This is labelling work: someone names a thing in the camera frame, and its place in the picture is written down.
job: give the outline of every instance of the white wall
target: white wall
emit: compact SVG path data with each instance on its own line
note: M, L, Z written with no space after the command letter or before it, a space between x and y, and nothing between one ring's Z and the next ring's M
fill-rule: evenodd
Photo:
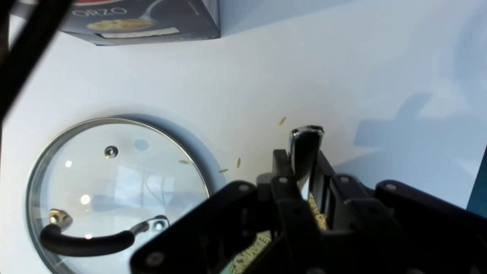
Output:
M271 151L288 148L292 129L320 124L336 171L368 186L402 180L466 206L487 144L487 4L222 0L221 8L224 37L215 42L94 48L56 39L5 124L3 274L43 269L23 226L37 158L67 127L105 115L184 127L230 170L228 182L271 171Z

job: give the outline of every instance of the black machine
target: black machine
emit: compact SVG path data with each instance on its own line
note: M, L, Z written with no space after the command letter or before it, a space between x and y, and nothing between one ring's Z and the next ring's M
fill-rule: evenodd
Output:
M43 0L0 66L2 121L73 0ZM0 24L15 0L0 2ZM368 190L333 173L321 129L292 133L289 154L256 185L234 182L131 260L134 274L219 273L259 232L272 241L248 273L487 274L487 221L399 182ZM327 232L300 191L309 188Z

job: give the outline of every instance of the black cable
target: black cable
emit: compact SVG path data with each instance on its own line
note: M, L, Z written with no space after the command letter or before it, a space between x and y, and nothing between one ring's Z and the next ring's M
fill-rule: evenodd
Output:
M3 30L9 21L11 10L14 8L15 0L2 0L0 2L0 30Z
M18 98L20 91L61 27L72 4L73 0L43 0L33 10L12 51L0 66L2 121Z

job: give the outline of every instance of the glass lid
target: glass lid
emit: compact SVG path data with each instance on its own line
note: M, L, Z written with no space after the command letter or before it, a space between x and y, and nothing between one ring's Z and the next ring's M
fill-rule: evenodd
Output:
M163 132L129 119L96 119L64 133L38 161L27 225L53 273L129 273L140 246L207 197L198 165Z

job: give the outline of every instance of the box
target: box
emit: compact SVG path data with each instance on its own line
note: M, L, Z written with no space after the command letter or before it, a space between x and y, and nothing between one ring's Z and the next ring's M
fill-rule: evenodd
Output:
M27 19L37 0L12 14ZM219 39L218 0L76 0L62 33L97 46Z

